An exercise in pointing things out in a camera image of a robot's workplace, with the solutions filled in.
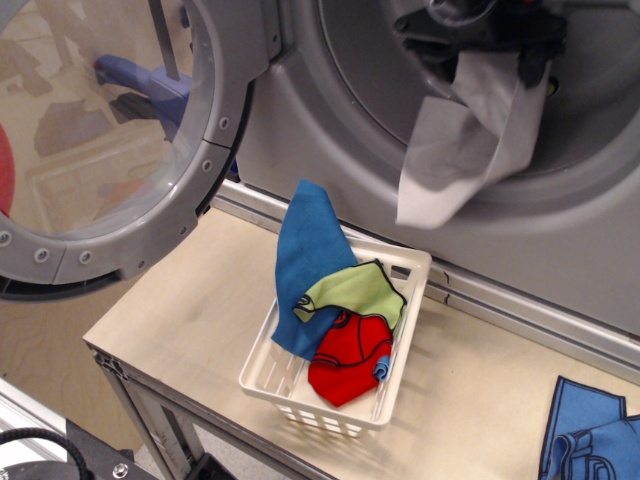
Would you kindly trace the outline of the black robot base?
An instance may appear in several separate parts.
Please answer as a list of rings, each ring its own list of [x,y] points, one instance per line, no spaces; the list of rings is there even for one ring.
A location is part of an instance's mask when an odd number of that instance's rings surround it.
[[[152,479],[120,451],[64,420],[1,422],[3,479]]]

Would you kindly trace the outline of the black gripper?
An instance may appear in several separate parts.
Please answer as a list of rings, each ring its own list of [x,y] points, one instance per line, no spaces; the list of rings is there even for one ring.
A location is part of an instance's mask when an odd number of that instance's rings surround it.
[[[567,21],[541,1],[428,1],[399,17],[394,30],[448,85],[463,51],[515,52],[519,79],[530,89],[547,73],[549,58],[564,52]]]

